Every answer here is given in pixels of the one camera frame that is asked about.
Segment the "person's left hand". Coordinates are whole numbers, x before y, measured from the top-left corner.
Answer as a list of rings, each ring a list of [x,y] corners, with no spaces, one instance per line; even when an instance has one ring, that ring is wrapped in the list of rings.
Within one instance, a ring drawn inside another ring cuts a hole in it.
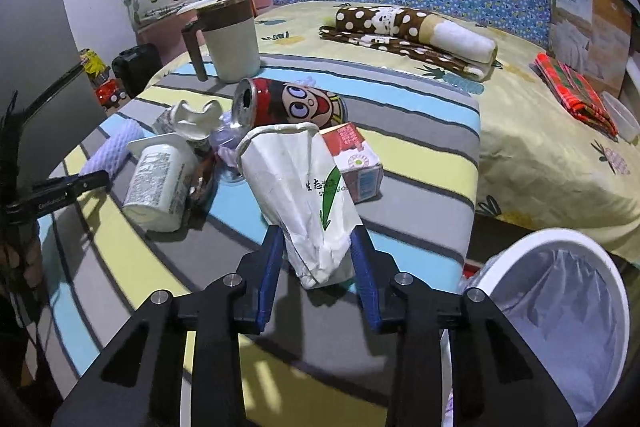
[[[1,239],[1,274],[18,277],[34,291],[43,281],[43,261],[39,225],[35,223],[21,240],[18,253],[9,243]]]

